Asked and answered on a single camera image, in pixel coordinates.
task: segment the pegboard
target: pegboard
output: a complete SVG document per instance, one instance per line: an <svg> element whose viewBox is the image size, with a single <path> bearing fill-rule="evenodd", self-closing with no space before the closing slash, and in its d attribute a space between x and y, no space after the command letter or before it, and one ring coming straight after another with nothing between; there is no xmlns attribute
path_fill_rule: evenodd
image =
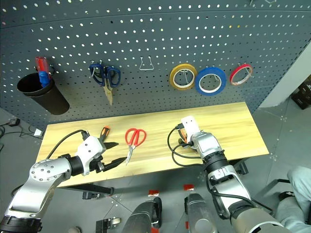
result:
<svg viewBox="0 0 311 233"><path fill-rule="evenodd" d="M55 122L239 101L253 112L309 43L311 4L249 3L2 0L1 106L41 129ZM35 72L36 56L46 56L56 69L53 78L70 103L62 115L51 115L16 89L20 78ZM140 71L141 56L146 66L150 56L155 69ZM100 59L121 70L112 106L89 77L90 61ZM253 66L254 77L230 85L231 71L244 62ZM224 91L208 97L195 88L172 88L169 74L180 63L198 71L206 66L224 70Z"/></svg>

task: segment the metal hook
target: metal hook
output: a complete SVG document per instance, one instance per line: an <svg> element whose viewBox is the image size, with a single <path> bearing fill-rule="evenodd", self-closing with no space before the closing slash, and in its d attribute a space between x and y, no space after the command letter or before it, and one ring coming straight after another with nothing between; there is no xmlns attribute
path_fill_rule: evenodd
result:
<svg viewBox="0 0 311 233"><path fill-rule="evenodd" d="M249 75L250 77L252 77L252 78L254 77L254 76L253 76L253 75L251 75L251 73L248 71L248 68L246 68L246 72L248 73L248 75Z"/></svg>
<svg viewBox="0 0 311 233"><path fill-rule="evenodd" d="M216 81L218 81L219 79L218 79L218 77L216 76L216 75L214 75L214 78L215 78L215 80Z"/></svg>
<svg viewBox="0 0 311 233"><path fill-rule="evenodd" d="M151 56L148 56L148 57L149 57L150 65L151 65L152 68L142 69L142 66L143 66L143 61L142 61L143 56L140 56L141 64L140 64L139 70L154 70L155 69L155 67L154 67L154 65L152 64L152 61L151 61Z"/></svg>
<svg viewBox="0 0 311 233"><path fill-rule="evenodd" d="M91 78L91 77L93 78L94 77L94 73L95 73L95 69L93 69L93 73L92 73L92 75L89 78Z"/></svg>
<svg viewBox="0 0 311 233"><path fill-rule="evenodd" d="M274 0L274 1L264 0L264 1L267 2L267 3L269 3L269 4L272 4L272 3L276 2L276 0Z"/></svg>
<svg viewBox="0 0 311 233"><path fill-rule="evenodd" d="M185 69L184 69L184 70L181 70L180 72L184 73L186 82L189 83L189 82L188 82L188 79L187 79L187 75L186 75L186 72L187 72L187 71L188 71L188 70L185 70Z"/></svg>
<svg viewBox="0 0 311 233"><path fill-rule="evenodd" d="M49 74L50 74L50 75L54 75L55 72L56 72L55 67L53 66L53 64L50 64L50 67L51 67L51 69L52 69L52 72L49 71Z"/></svg>

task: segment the scissors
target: scissors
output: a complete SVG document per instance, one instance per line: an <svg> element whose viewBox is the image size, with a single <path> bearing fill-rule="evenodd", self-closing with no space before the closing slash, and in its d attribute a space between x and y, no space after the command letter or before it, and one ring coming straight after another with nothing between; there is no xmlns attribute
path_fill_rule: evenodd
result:
<svg viewBox="0 0 311 233"><path fill-rule="evenodd" d="M127 136L130 132L134 132L131 139L130 140L127 140ZM142 132L144 134L144 138L138 142L139 140L139 133ZM142 144L145 139L146 139L146 136L147 136L147 133L144 131L144 130L141 130L141 129L135 129L135 128L131 128L131 129L128 129L126 131L126 134L125 134L125 141L126 143L128 144L128 148L129 148L129 152L127 154L127 158L126 158L126 165L128 164L128 162L130 161L131 159L131 156L132 156L132 153L133 153L133 150L138 147L140 144Z"/></svg>
<svg viewBox="0 0 311 233"><path fill-rule="evenodd" d="M114 67L104 67L101 62L92 63L89 66L89 71L95 82L104 88L109 104L112 105L112 88L120 84L121 72ZM114 83L113 78L116 74L118 74L118 77L116 83Z"/></svg>

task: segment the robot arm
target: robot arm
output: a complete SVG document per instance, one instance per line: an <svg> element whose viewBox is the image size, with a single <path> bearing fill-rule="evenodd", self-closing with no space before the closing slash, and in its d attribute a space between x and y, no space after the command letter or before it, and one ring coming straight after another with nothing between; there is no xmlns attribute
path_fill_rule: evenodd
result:
<svg viewBox="0 0 311 233"><path fill-rule="evenodd" d="M106 171L116 167L125 158L104 165L102 153L117 143L103 143L94 136L89 136L78 147L74 157L69 154L57 159L46 159L34 164L26 183L14 195L0 230L12 233L36 233L41 230L43 218L56 187L71 176L88 175L90 171Z"/></svg>
<svg viewBox="0 0 311 233"><path fill-rule="evenodd" d="M224 150L211 134L200 131L192 116L182 119L187 143L198 151L206 172L207 189L218 215L230 219L236 233L290 233L267 212L256 207Z"/></svg>

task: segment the wooden tabletop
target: wooden tabletop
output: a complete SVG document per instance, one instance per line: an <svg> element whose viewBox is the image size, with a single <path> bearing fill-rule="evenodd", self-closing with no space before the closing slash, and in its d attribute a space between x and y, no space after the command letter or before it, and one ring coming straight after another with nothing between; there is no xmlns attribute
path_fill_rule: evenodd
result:
<svg viewBox="0 0 311 233"><path fill-rule="evenodd" d="M127 166L123 162L117 168L107 172L96 173L93 171L87 176L71 177L59 186L91 183L179 168L172 161L166 140L168 133L181 122L180 119L189 115L194 116L201 130L211 132L218 139L228 160L269 153L245 102L240 102L51 124L46 129L37 161L45 159L57 142L70 132L83 129L88 130L90 135L99 137L103 126L108 125L111 130L105 142L118 142L119 145L103 154L106 164L114 159L127 156L128 145L124 136L129 128L144 129L147 132L147 138L144 143L133 151L132 158ZM175 131L170 140L172 147L177 145L178 138L178 132ZM81 142L80 133L69 137L58 147L51 158L57 158L66 153L74 156ZM177 152L198 156L190 148L180 148L177 149ZM177 157L176 160L183 164L202 163L200 159Z"/></svg>

